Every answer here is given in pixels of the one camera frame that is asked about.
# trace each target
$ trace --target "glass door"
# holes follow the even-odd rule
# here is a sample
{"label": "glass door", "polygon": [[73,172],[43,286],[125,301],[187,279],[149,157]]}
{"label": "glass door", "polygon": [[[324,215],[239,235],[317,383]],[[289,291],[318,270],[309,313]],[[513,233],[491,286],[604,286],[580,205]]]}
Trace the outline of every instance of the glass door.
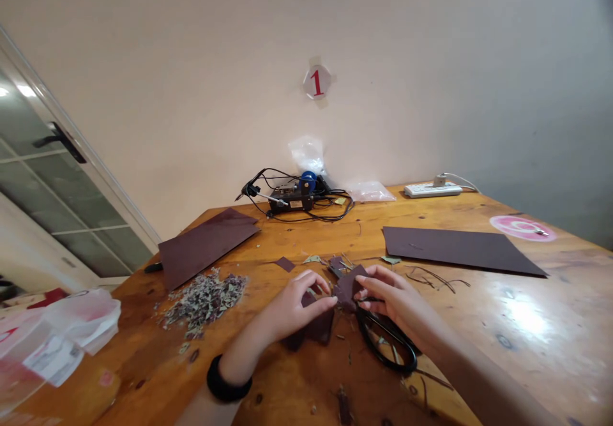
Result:
{"label": "glass door", "polygon": [[66,133],[62,118],[41,99],[40,85],[28,82],[23,71],[0,46],[0,192],[107,279],[101,284],[129,276],[151,257],[158,240],[142,228],[144,219],[109,197],[117,188],[104,188],[99,175],[90,178],[86,150]]}

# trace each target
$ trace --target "door handle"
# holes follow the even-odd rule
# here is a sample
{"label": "door handle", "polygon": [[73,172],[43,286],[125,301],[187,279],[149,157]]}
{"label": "door handle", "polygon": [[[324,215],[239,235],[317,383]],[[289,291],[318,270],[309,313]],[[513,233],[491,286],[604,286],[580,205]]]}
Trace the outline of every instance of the door handle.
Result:
{"label": "door handle", "polygon": [[43,137],[42,139],[32,142],[34,148],[41,148],[53,142],[62,142],[62,145],[68,150],[75,161],[77,161],[79,164],[85,164],[87,162],[56,122],[52,121],[48,123],[47,127],[51,130],[51,132],[53,132],[53,135],[49,135],[48,137]]}

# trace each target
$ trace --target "scissor handle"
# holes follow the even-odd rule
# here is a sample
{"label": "scissor handle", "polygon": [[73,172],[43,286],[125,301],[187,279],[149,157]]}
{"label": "scissor handle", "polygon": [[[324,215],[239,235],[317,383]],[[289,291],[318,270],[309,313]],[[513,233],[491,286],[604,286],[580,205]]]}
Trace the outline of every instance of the scissor handle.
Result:
{"label": "scissor handle", "polygon": [[[379,359],[383,365],[387,368],[394,370],[395,372],[399,372],[402,374],[410,374],[415,369],[417,369],[417,354],[419,352],[413,341],[409,337],[407,337],[404,332],[394,323],[391,319],[387,319],[387,322],[382,322],[381,318],[370,311],[366,311],[358,307],[356,311],[356,317],[358,318],[358,326],[359,331],[364,338],[364,342],[366,346],[368,346],[369,350],[371,350],[377,359]],[[406,361],[404,365],[392,362],[387,359],[379,350],[379,348],[375,345],[375,342],[370,338],[370,334],[368,332],[367,321],[373,322],[382,328],[388,335],[391,335],[397,343],[402,346],[407,353],[409,354],[409,359]]]}

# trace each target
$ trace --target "person's left hand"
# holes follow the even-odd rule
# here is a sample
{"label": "person's left hand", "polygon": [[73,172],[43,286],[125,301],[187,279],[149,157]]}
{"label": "person's left hand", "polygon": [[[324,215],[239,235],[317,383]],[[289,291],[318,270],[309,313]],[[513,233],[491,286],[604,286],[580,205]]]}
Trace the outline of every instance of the person's left hand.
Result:
{"label": "person's left hand", "polygon": [[291,335],[337,304],[337,297],[325,297],[303,308],[302,296],[309,287],[316,292],[320,289],[326,294],[330,293],[325,279],[312,270],[306,270],[291,279],[256,317],[269,344]]}

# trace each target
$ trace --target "number 1 sign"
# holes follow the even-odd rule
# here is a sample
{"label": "number 1 sign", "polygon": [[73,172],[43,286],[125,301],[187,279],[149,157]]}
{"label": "number 1 sign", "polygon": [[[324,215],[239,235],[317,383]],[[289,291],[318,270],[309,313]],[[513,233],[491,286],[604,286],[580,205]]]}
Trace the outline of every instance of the number 1 sign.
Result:
{"label": "number 1 sign", "polygon": [[332,75],[323,65],[313,65],[306,73],[303,86],[306,95],[313,100],[324,98],[332,84]]}

